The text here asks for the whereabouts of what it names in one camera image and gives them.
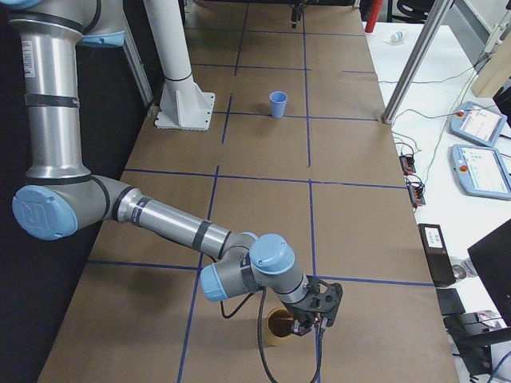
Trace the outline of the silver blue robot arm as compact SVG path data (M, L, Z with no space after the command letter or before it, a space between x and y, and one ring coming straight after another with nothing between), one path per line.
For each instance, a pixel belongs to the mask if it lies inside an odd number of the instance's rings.
M56 240L103 219L129 222L213 257L200 275L214 302L271 288L304 335L327 326L319 280L304 274L295 252L276 234L235 233L143 195L131 185L95 176L83 164L77 45L118 47L125 39L120 1L4 1L22 40L32 167L14 196L18 224Z

